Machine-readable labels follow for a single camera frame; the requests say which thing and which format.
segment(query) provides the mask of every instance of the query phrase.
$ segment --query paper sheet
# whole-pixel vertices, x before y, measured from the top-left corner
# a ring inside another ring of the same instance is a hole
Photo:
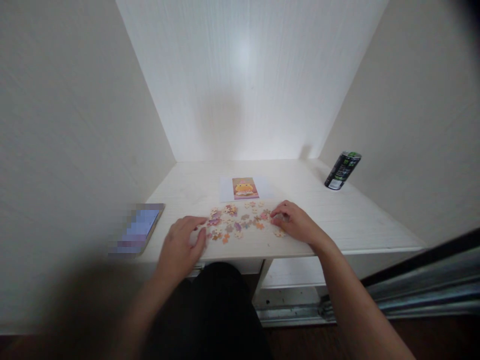
[[[220,202],[271,199],[274,192],[266,177],[221,177]]]

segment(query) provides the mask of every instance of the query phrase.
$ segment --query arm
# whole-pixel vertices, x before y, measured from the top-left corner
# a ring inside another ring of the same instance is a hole
[[[189,238],[192,231],[206,220],[204,217],[186,216],[171,226],[163,242],[156,270],[137,295],[122,324],[115,359],[140,357],[158,311],[202,256],[206,241],[205,228],[198,233],[195,246],[190,246]]]
[[[283,214],[286,219],[273,218],[277,214]],[[337,245],[305,211],[286,200],[270,216],[272,224],[309,244],[318,256],[338,326],[352,357],[414,359]]]

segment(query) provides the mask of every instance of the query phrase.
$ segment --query right hand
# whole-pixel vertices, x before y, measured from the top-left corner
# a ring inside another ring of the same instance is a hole
[[[277,214],[283,214],[286,220],[275,218]],[[330,238],[305,211],[288,200],[282,201],[270,213],[270,217],[273,225],[282,228],[292,238],[303,243],[321,245],[325,239]]]

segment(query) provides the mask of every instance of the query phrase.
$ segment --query energy drink can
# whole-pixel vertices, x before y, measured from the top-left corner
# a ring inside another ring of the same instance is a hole
[[[343,151],[328,175],[325,186],[332,190],[340,190],[361,158],[362,155],[358,152]]]

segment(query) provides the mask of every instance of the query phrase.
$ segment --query leg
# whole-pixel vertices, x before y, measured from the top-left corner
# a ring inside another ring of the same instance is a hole
[[[191,301],[197,359],[272,359],[248,286],[232,265],[207,266],[193,281]]]
[[[185,359],[192,284],[183,280],[162,306],[148,334],[144,359]]]

